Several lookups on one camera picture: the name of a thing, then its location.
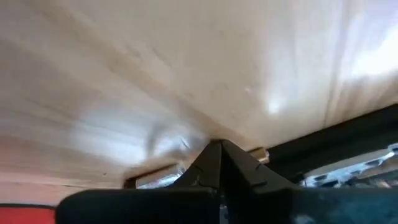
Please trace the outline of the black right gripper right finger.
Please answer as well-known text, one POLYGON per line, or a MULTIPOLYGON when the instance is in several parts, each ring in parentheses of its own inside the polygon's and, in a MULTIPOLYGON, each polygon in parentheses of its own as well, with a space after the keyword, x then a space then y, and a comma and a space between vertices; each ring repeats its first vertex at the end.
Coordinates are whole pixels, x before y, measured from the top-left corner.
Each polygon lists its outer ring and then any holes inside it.
POLYGON ((221 147, 229 224, 398 224, 398 189, 299 187, 231 141, 221 147))

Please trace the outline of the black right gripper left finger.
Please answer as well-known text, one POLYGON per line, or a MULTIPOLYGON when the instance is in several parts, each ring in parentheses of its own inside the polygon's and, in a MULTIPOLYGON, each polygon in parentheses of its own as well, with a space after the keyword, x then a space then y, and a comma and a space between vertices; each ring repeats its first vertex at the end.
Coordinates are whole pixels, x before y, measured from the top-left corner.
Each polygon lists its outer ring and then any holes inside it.
POLYGON ((210 142, 174 183, 85 190, 63 199, 56 224, 219 224, 221 143, 210 142))

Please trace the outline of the red desk lamp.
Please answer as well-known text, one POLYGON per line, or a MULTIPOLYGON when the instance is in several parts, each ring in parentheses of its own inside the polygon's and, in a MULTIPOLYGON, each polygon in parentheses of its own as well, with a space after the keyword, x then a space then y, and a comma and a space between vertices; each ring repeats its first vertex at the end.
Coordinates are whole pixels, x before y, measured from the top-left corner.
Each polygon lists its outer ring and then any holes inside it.
POLYGON ((55 224, 55 208, 48 205, 0 203, 0 224, 55 224))

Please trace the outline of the silver metal bracket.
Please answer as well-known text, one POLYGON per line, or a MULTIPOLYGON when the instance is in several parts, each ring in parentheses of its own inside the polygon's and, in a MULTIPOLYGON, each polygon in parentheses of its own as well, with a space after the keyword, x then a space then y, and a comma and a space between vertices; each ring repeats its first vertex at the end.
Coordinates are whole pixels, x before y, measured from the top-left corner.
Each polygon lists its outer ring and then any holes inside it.
POLYGON ((381 167, 395 156, 398 156, 398 143, 311 170, 299 183, 304 187, 341 187, 351 180, 365 177, 367 171, 381 167))

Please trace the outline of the black aluminium table frame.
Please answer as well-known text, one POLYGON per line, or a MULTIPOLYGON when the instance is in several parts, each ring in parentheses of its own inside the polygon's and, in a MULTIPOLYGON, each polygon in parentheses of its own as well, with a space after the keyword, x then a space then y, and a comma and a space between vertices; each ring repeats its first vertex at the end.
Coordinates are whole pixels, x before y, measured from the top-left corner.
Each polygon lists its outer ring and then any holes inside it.
POLYGON ((398 143, 398 104, 269 148, 268 168, 298 183, 317 168, 398 143))

